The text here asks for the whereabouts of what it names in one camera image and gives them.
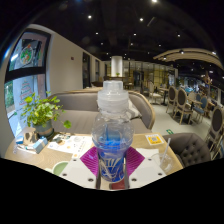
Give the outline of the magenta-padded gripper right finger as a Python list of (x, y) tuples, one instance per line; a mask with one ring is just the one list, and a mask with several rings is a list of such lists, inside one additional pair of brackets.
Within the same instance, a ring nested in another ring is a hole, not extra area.
[(140, 188), (165, 176), (152, 158), (143, 156), (134, 148), (127, 150), (124, 177), (126, 189)]

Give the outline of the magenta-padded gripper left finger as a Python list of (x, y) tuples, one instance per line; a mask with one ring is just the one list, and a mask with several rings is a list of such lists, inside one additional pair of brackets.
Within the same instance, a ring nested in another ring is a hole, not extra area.
[(101, 180), (96, 148), (92, 147), (80, 158), (73, 158), (60, 176), (81, 187), (99, 189)]

